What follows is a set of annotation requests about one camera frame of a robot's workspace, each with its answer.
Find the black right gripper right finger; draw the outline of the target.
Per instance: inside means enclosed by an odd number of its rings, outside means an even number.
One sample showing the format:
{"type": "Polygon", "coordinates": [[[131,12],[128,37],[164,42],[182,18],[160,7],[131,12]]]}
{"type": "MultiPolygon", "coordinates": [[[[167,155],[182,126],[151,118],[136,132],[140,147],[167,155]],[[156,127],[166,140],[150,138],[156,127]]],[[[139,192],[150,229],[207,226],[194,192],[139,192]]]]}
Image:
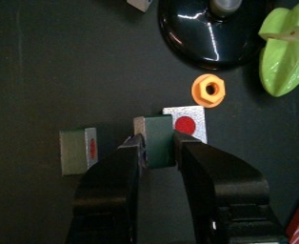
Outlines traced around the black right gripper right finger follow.
{"type": "Polygon", "coordinates": [[[200,139],[175,133],[198,244],[288,244],[262,172],[200,139]]]}

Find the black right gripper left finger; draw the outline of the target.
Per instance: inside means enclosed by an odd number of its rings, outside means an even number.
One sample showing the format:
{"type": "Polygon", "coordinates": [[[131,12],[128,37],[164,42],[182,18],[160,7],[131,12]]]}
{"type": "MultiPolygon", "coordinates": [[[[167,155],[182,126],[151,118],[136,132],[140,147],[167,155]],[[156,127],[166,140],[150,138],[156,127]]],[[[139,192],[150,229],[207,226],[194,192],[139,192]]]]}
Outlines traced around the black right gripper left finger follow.
{"type": "Polygon", "coordinates": [[[144,138],[128,137],[80,179],[66,244],[136,244],[144,138]]]}

